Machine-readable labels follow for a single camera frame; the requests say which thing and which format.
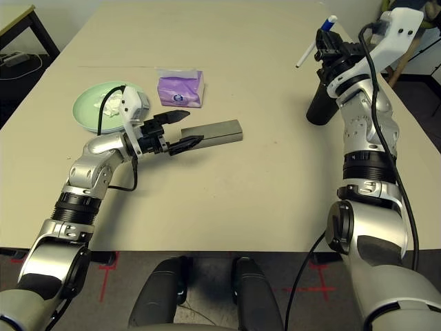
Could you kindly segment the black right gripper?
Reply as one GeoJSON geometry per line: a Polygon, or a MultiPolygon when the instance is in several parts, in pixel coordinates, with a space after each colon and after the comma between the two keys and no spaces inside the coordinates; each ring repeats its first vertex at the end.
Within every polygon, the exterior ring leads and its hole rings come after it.
{"type": "Polygon", "coordinates": [[[315,60],[322,62],[318,77],[321,81],[333,81],[338,75],[354,67],[365,56],[365,52],[359,43],[343,43],[336,32],[327,34],[328,48],[325,48],[324,36],[324,30],[317,30],[315,60]]]}

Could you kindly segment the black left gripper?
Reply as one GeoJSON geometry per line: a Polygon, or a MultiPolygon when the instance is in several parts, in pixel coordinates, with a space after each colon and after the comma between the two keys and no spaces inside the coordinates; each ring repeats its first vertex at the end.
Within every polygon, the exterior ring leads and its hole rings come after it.
{"type": "Polygon", "coordinates": [[[163,125],[173,124],[189,116],[186,110],[171,110],[158,115],[154,115],[141,126],[142,137],[139,139],[139,147],[143,154],[147,153],[167,153],[176,155],[191,150],[203,140],[203,135],[192,135],[183,137],[176,143],[169,144],[163,137],[165,131],[163,125]]]}

